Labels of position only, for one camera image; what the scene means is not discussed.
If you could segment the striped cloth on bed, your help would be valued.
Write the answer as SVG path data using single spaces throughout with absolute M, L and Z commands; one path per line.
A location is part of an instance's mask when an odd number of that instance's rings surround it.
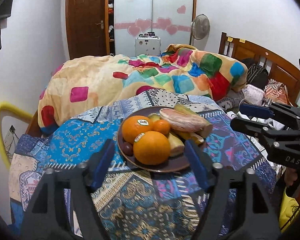
M 270 105 L 272 102 L 291 105 L 291 102 L 288 98 L 288 89 L 286 85 L 274 79 L 269 79 L 268 83 L 264 87 L 263 100 L 267 105 Z

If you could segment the black bag on bed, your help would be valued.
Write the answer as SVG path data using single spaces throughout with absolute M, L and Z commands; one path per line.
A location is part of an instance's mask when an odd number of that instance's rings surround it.
M 253 85 L 261 90 L 264 90 L 268 83 L 269 72 L 259 64 L 256 64 L 253 59 L 247 58 L 241 61 L 248 69 L 247 84 Z

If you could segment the wooden bed headboard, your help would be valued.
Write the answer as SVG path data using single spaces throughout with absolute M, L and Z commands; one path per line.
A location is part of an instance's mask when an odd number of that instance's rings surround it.
M 294 64 L 269 49 L 248 40 L 231 37 L 225 32 L 221 33 L 218 53 L 239 61 L 253 59 L 255 64 L 265 67 L 270 79 L 286 85 L 289 101 L 296 106 L 300 98 L 300 70 Z

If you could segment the cut baguette bread piece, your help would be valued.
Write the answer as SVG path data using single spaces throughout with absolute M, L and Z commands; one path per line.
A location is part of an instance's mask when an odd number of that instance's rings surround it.
M 168 141 L 170 143 L 170 157 L 176 157 L 183 154 L 184 143 L 173 133 L 169 133 Z

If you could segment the blue patterned bedspread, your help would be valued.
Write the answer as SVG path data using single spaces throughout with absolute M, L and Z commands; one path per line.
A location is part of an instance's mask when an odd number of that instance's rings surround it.
M 276 173 L 247 136 L 234 132 L 230 118 L 211 98 L 150 89 L 95 107 L 66 121 L 46 137 L 22 135 L 9 174 L 11 229 L 19 234 L 24 213 L 44 171 L 69 170 L 87 161 L 107 139 L 117 139 L 121 122 L 153 106 L 185 105 L 213 125 L 203 151 L 235 170 L 253 168 L 268 193 Z M 152 173 L 126 161 L 116 150 L 102 186 L 91 195 L 111 239 L 190 239 L 208 201 L 193 172 Z

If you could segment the small mandarin on plate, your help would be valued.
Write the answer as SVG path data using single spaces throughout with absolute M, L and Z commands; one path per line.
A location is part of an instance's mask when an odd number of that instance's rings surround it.
M 153 131 L 159 132 L 167 136 L 171 130 L 171 125 L 168 121 L 160 119 L 153 123 Z

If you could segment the dark brown round plate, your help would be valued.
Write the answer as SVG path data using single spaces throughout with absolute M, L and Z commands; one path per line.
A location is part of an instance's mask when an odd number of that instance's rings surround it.
M 162 108 L 171 108 L 171 107 L 147 107 L 147 108 L 144 108 L 142 110 L 139 110 L 139 111 L 131 114 L 129 117 L 135 116 L 135 115 L 142 115 L 142 116 L 146 116 L 146 117 L 150 118 L 154 123 L 155 121 L 162 119 L 159 114 L 159 111 Z M 122 124 L 120 125 L 119 131 L 117 134 L 118 147 L 119 147 L 121 154 L 124 156 L 124 158 L 129 163 L 135 165 L 136 167 L 142 168 L 144 170 L 151 171 L 151 172 L 159 172 L 159 173 L 176 172 L 176 171 L 180 171 L 180 170 L 183 170 L 183 169 L 189 167 L 189 161 L 187 160 L 187 158 L 185 156 L 185 147 L 184 147 L 183 154 L 176 156 L 176 157 L 169 157 L 166 162 L 159 164 L 159 165 L 144 165 L 144 164 L 138 162 L 137 159 L 134 157 L 134 155 L 131 157 L 126 156 L 122 152 L 122 144 L 124 142 L 126 142 L 122 137 Z M 170 130 L 170 133 L 173 133 L 174 135 L 176 135 L 174 133 L 174 129 L 172 129 L 172 128 Z M 178 138 L 184 143 L 184 146 L 185 146 L 185 141 L 183 141 L 183 139 L 181 139 L 180 137 L 178 137 Z

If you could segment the dark purple fruit on plate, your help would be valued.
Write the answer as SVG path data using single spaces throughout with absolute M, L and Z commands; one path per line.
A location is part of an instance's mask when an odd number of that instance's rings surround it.
M 134 153 L 133 153 L 133 146 L 128 143 L 128 142 L 124 142 L 122 144 L 122 152 L 126 155 L 126 156 L 133 156 Z

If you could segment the large orange front Dole sticker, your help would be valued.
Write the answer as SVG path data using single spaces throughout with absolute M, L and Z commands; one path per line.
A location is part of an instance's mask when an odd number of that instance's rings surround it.
M 156 131 L 140 133 L 134 140 L 133 153 L 144 165 L 159 165 L 170 157 L 170 142 L 166 136 Z

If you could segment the large orange dole sticker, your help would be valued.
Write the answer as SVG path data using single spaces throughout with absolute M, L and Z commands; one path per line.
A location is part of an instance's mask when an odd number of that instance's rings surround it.
M 132 144 L 140 133 L 145 133 L 152 129 L 153 121 L 150 118 L 142 115 L 131 116 L 122 124 L 122 137 L 126 142 Z
M 156 131 L 140 133 L 134 140 L 133 153 L 144 165 L 159 165 L 170 157 L 170 142 L 166 136 Z

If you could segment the white standing fan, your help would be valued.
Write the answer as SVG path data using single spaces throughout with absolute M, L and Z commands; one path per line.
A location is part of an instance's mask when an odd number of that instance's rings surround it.
M 203 40 L 210 32 L 210 21 L 205 14 L 197 15 L 191 22 L 191 45 L 195 40 Z

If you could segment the large orange rear Dole sticker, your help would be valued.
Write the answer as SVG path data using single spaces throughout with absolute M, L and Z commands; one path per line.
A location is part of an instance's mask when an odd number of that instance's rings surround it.
M 152 129 L 153 121 L 150 118 L 142 115 L 131 116 L 122 124 L 122 137 L 126 142 L 132 144 L 140 133 L 145 133 Z

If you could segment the white box appliance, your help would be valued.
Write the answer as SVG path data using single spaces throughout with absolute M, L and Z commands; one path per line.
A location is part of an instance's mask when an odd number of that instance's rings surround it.
M 135 38 L 135 55 L 145 54 L 148 56 L 159 56 L 161 54 L 161 38 L 155 32 L 139 34 Z

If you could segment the colourful patchwork fleece blanket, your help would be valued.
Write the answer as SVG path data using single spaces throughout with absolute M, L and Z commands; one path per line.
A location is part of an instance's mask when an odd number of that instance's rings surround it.
M 41 93 L 38 125 L 51 134 L 71 117 L 152 88 L 218 101 L 240 91 L 247 72 L 236 59 L 185 44 L 171 44 L 159 56 L 76 58 L 59 66 Z

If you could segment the white wardrobe with pink hearts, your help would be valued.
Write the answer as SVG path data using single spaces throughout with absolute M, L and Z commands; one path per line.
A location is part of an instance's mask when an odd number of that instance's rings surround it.
M 136 38 L 149 31 L 170 44 L 189 44 L 196 0 L 114 0 L 115 54 L 135 56 Z

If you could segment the brown wooden door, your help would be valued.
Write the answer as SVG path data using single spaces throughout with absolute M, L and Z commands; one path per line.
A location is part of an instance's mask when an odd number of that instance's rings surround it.
M 109 54 L 108 0 L 65 0 L 65 24 L 71 59 Z

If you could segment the yellow chair frame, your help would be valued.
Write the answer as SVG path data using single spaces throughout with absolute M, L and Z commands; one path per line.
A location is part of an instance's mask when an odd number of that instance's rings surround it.
M 17 106 L 7 102 L 2 101 L 0 102 L 0 112 L 1 111 L 8 111 L 16 115 L 19 119 L 23 120 L 24 122 L 27 122 L 28 124 L 31 122 L 32 115 Z M 1 129 L 1 120 L 0 120 L 0 156 L 2 158 L 3 163 L 5 164 L 6 168 L 10 169 L 10 161 L 6 154 L 5 146 L 4 146 L 4 140 L 2 137 L 2 129 Z

